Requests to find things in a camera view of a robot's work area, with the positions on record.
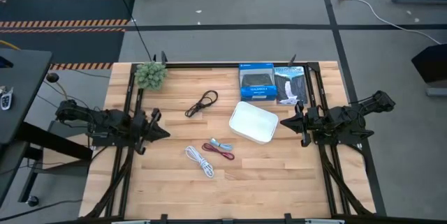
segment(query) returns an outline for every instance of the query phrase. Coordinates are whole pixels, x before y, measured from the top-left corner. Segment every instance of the hazard stripe tape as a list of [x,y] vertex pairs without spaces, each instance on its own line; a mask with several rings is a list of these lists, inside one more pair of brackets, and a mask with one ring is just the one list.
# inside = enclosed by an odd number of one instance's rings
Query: hazard stripe tape
[[127,19],[106,20],[67,20],[67,21],[0,21],[3,28],[30,28],[30,27],[85,27],[85,26],[122,26],[129,21]]
[[126,32],[126,29],[0,29],[0,33]]
[[113,63],[51,64],[50,70],[110,70]]

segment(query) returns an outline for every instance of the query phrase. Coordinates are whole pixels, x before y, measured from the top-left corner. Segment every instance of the red cable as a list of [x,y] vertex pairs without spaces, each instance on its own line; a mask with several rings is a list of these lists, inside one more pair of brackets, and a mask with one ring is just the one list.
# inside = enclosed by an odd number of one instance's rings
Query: red cable
[[226,152],[226,151],[219,151],[216,147],[213,147],[211,144],[208,144],[208,143],[203,144],[202,149],[205,151],[217,152],[218,154],[221,154],[223,157],[225,157],[229,160],[235,159],[234,154]]

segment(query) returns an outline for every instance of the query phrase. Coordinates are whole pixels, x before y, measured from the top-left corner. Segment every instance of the concrete floor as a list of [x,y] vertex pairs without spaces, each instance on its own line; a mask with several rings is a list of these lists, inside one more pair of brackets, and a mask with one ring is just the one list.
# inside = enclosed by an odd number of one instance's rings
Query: concrete floor
[[[390,0],[365,0],[384,19],[396,24],[447,24],[447,6],[396,5]],[[331,0],[338,24],[380,24],[368,7],[356,2]],[[136,0],[134,17],[138,25],[201,24],[329,24],[323,0]],[[447,31],[424,30],[441,42]],[[346,58],[359,98],[384,90],[397,103],[387,114],[370,115],[369,139],[379,183],[389,216],[447,220],[447,100],[425,96],[425,83],[410,59],[433,42],[404,31],[341,31]],[[144,31],[149,51],[164,50],[170,61],[339,61],[331,30],[195,30]],[[120,61],[145,61],[147,55],[136,32],[126,32]],[[107,70],[91,73],[109,75]],[[90,107],[103,105],[107,83],[73,71],[59,71],[68,94]],[[85,83],[89,93],[82,89]],[[59,94],[45,85],[39,94],[58,103]],[[47,128],[55,109],[37,98],[27,121]],[[26,177],[22,170],[17,183],[0,210],[9,216],[28,209],[18,204],[17,191]],[[84,177],[41,174],[33,194],[42,205],[82,197]],[[49,191],[48,184],[59,191]],[[76,218],[79,204],[64,204],[16,219],[21,223],[47,223]]]

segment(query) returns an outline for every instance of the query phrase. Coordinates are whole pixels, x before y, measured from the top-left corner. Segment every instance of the green plant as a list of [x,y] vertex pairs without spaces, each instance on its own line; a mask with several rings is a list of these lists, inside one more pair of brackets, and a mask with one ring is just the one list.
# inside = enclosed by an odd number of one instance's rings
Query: green plant
[[166,66],[156,62],[139,64],[135,78],[140,88],[158,91],[168,74]]

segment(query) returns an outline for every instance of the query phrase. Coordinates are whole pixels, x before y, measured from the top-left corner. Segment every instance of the blue box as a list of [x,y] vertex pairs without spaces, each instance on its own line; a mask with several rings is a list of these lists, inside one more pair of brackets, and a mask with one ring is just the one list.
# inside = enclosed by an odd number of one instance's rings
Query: blue box
[[242,101],[275,100],[277,87],[274,84],[273,64],[239,64],[239,85]]

